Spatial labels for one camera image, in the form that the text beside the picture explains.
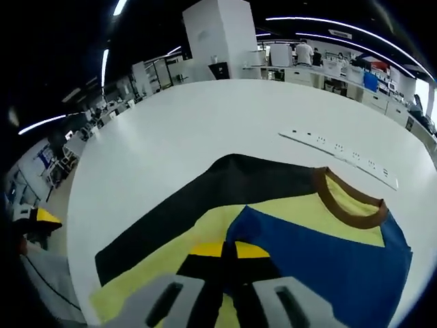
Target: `ceiling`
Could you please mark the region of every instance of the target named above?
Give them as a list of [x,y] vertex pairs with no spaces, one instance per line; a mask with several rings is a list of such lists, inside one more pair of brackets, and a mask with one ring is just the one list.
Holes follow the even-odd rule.
[[[74,111],[63,104],[73,89],[98,77],[102,52],[109,48],[107,82],[128,73],[132,64],[164,55],[177,46],[189,51],[182,12],[198,0],[128,0],[112,17],[117,0],[15,0],[8,16],[16,24],[4,27],[6,92],[4,113],[13,106],[20,126]],[[271,16],[308,16],[341,21],[372,31],[414,55],[433,74],[437,58],[428,42],[432,11],[424,0],[397,7],[397,1],[249,1],[257,32],[271,38],[296,38],[295,32],[329,36],[328,29],[352,32],[353,42],[373,49],[400,64],[413,64],[383,42],[363,33],[326,23],[300,20],[266,21]],[[16,154],[44,137],[48,128],[20,136]]]

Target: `white shirt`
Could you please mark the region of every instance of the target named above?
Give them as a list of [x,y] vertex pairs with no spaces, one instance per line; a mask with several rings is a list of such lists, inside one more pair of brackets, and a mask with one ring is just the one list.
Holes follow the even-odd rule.
[[349,64],[349,62],[346,60],[346,59],[340,59],[340,65],[341,65],[341,68],[346,68],[346,67],[348,67],[348,64]]
[[300,43],[296,46],[298,64],[305,63],[311,65],[311,56],[314,55],[313,49],[306,43]]

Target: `floor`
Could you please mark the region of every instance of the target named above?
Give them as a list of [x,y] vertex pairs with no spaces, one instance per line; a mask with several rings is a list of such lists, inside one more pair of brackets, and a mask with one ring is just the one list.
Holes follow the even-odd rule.
[[48,202],[43,205],[48,212],[62,222],[62,228],[55,230],[48,239],[48,250],[63,256],[67,256],[67,210],[75,172],[76,168],[71,171],[70,175],[57,189],[53,189]]

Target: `white pillar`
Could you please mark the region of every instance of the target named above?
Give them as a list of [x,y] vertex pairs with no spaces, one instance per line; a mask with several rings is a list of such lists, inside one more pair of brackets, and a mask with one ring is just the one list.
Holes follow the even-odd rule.
[[227,62],[232,79],[257,78],[259,70],[243,70],[249,51],[257,50],[251,6],[243,0],[202,0],[183,12],[197,81],[213,80],[212,57]]
[[428,106],[426,109],[426,116],[428,116],[428,117],[431,117],[432,109],[434,107],[434,100],[435,100],[434,94],[435,94],[434,86],[431,83],[429,83]]
[[135,78],[135,86],[137,87],[138,93],[140,95],[146,93],[147,97],[150,97],[153,94],[153,90],[147,72],[145,71],[144,62],[140,61],[132,65],[132,73]]

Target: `yellow object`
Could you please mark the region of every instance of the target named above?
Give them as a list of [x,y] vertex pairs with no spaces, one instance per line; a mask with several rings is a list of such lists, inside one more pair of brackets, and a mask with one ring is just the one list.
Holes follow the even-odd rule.
[[203,243],[194,246],[190,254],[200,256],[214,256],[220,258],[222,248],[223,241],[221,243]]
[[237,248],[238,258],[269,258],[270,255],[261,247],[243,243],[241,241],[235,242]]
[[53,216],[43,208],[37,209],[36,221],[45,221],[45,222],[53,222],[53,223],[61,224],[61,221],[57,217]]

